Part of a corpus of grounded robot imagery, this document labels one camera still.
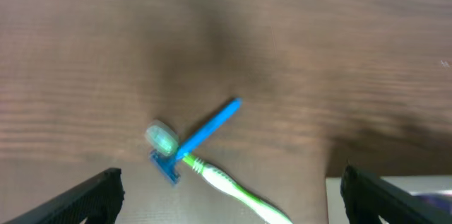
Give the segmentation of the green white toothbrush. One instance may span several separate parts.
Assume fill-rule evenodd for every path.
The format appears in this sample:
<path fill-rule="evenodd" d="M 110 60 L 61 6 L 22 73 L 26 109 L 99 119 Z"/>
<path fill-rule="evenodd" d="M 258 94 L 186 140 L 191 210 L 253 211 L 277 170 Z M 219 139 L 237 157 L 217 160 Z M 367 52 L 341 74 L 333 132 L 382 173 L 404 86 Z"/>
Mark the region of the green white toothbrush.
<path fill-rule="evenodd" d="M 178 136 L 166 124 L 154 121 L 145 131 L 145 139 L 154 148 L 150 152 L 150 161 L 172 184 L 179 180 L 172 157 L 178 150 Z M 240 183 L 230 177 L 225 171 L 189 153 L 182 158 L 197 175 L 201 176 L 211 187 L 225 195 L 240 201 L 250 208 L 266 223 L 291 224 L 290 218 L 261 197 L 245 189 Z"/>

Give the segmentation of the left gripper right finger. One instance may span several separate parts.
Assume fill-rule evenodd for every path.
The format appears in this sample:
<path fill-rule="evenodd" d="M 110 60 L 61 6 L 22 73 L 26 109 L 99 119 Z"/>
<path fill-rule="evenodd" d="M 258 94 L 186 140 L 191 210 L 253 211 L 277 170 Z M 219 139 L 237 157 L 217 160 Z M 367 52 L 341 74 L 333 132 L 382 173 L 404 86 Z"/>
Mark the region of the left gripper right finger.
<path fill-rule="evenodd" d="M 340 194 L 350 224 L 451 222 L 445 210 L 354 165 L 345 168 Z"/>

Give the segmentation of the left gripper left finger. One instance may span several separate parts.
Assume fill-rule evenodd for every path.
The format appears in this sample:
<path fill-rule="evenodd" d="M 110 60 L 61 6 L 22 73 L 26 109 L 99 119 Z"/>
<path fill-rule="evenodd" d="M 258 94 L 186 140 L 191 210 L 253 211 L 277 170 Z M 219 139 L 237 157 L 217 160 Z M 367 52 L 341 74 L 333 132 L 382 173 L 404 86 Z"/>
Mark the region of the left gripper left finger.
<path fill-rule="evenodd" d="M 114 224 L 124 202 L 121 169 L 110 167 L 7 224 Z"/>

